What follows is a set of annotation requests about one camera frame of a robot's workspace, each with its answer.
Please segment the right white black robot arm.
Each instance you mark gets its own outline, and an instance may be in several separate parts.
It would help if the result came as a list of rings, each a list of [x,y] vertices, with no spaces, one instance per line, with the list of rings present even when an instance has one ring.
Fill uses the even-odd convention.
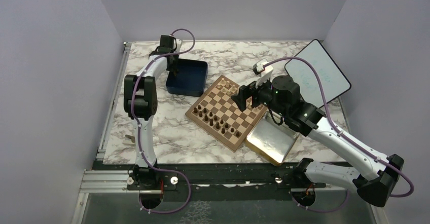
[[[300,187],[309,183],[328,183],[357,194],[367,203],[384,207],[399,180],[404,159],[388,156],[366,146],[340,126],[328,114],[301,98],[300,86],[290,76],[277,76],[262,84],[242,85],[232,100],[241,111],[264,105],[281,116],[291,130],[316,140],[346,160],[351,166],[341,167],[312,159],[302,159],[293,172],[293,182]]]

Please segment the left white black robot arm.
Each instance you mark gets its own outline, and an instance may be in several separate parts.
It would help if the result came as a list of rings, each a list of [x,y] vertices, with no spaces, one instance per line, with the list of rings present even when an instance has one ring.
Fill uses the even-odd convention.
[[[152,124],[158,101],[156,80],[162,72],[173,68],[175,53],[181,47],[172,35],[160,36],[160,44],[149,54],[149,60],[135,75],[124,78],[124,110],[133,120],[136,161],[132,170],[134,181],[148,189],[159,184],[159,174],[154,170],[157,157],[154,152]]]

